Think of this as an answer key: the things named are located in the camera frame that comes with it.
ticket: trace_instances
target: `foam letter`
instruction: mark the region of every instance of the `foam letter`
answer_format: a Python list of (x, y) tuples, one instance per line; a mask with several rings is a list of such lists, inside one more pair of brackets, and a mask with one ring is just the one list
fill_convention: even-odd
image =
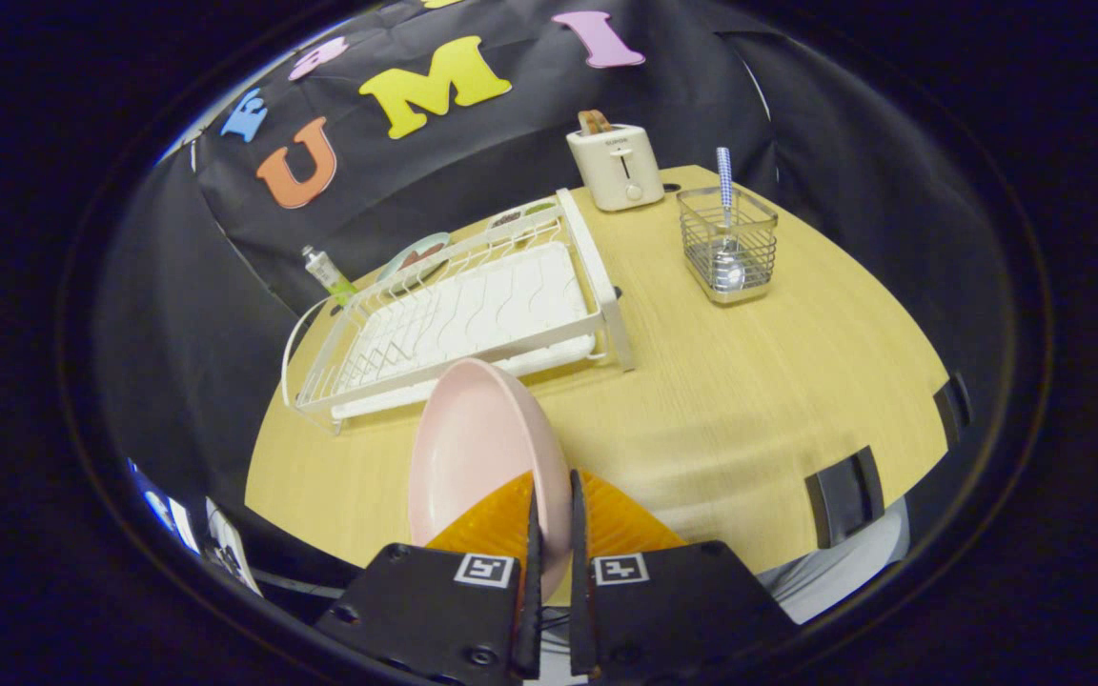
[(451, 87), (457, 87), (457, 104), (480, 103), (511, 90), (511, 82), (494, 76), (477, 47), (480, 36), (467, 35), (440, 45), (430, 57), (427, 76), (405, 69), (388, 69), (367, 79), (358, 92), (374, 95), (388, 114), (392, 128), (389, 138), (402, 138), (426, 126), (426, 114), (414, 113), (410, 104), (434, 112), (448, 113)]
[(316, 117), (295, 134), (295, 143), (307, 145), (307, 151), (316, 162), (316, 170), (307, 181), (295, 181), (295, 175), (291, 173), (291, 168), (287, 165), (285, 145), (266, 157), (260, 168), (257, 168), (257, 178), (270, 187), (273, 199), (288, 210), (311, 203), (314, 196), (328, 188), (328, 182), (333, 181), (333, 175), (336, 173), (336, 154), (324, 136), (324, 117)]
[(642, 53), (635, 53), (627, 47), (621, 36), (613, 31), (607, 12), (567, 12), (557, 14), (552, 21), (563, 23), (574, 31), (574, 35), (587, 48), (587, 65), (591, 67), (627, 67), (647, 60)]
[(340, 53), (345, 53), (345, 48), (349, 47), (345, 43), (345, 38), (334, 38), (328, 40), (326, 43), (317, 45), (317, 47), (300, 57), (299, 61), (295, 61), (295, 68), (291, 69), (291, 75), (288, 76), (288, 81), (299, 81), (301, 78), (313, 72), (313, 69), (323, 65), (325, 61), (332, 60), (333, 57), (337, 57)]
[(265, 121), (265, 114), (270, 112), (270, 110), (265, 109), (265, 100), (254, 98), (260, 91), (260, 88), (254, 88), (254, 90), (245, 92), (240, 103), (235, 105), (231, 116), (227, 117), (226, 122), (223, 122), (223, 128), (219, 135), (239, 134), (244, 136), (244, 143), (253, 142), (253, 136), (257, 134), (257, 127)]

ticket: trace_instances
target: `toaster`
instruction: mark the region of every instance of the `toaster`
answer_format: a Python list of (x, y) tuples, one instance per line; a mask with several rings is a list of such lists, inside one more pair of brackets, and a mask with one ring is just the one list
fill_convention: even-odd
[(662, 199), (659, 165), (641, 126), (613, 125), (589, 135), (574, 131), (567, 144), (596, 207), (614, 212)]

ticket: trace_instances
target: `orange letter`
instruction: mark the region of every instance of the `orange letter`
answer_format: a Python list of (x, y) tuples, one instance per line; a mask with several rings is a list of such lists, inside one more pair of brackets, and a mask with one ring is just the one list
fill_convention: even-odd
[(257, 168), (257, 178), (270, 187), (273, 199), (288, 210), (311, 203), (314, 196), (328, 188), (336, 173), (336, 154), (333, 154), (328, 138), (324, 136), (324, 117), (316, 117), (295, 134), (295, 143), (307, 145), (307, 151), (316, 162), (316, 170), (307, 181), (295, 181), (295, 175), (287, 165), (285, 145), (266, 157)]

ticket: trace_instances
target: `blue striped handle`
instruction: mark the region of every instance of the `blue striped handle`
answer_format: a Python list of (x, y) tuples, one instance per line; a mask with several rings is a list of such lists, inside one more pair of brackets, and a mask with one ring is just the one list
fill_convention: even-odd
[(719, 148), (719, 194), (722, 196), (724, 216), (731, 226), (731, 150)]

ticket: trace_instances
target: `pink letter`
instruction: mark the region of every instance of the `pink letter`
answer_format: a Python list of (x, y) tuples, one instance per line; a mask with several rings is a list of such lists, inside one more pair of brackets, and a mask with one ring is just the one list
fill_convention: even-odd
[(341, 36), (336, 36), (334, 40), (328, 40), (328, 42), (317, 45), (313, 52), (307, 53), (300, 57), (299, 61), (295, 61), (295, 68), (291, 69), (291, 75), (288, 76), (289, 81), (299, 81), (325, 61), (329, 61), (333, 57), (345, 53), (345, 48), (347, 47), (349, 45), (345, 43), (345, 38), (341, 38)]
[(642, 53), (635, 53), (626, 47), (621, 36), (615, 34), (613, 26), (609, 26), (607, 12), (567, 12), (558, 14), (552, 21), (563, 23), (574, 31), (574, 35), (587, 48), (587, 65), (591, 67), (627, 67), (647, 60)]

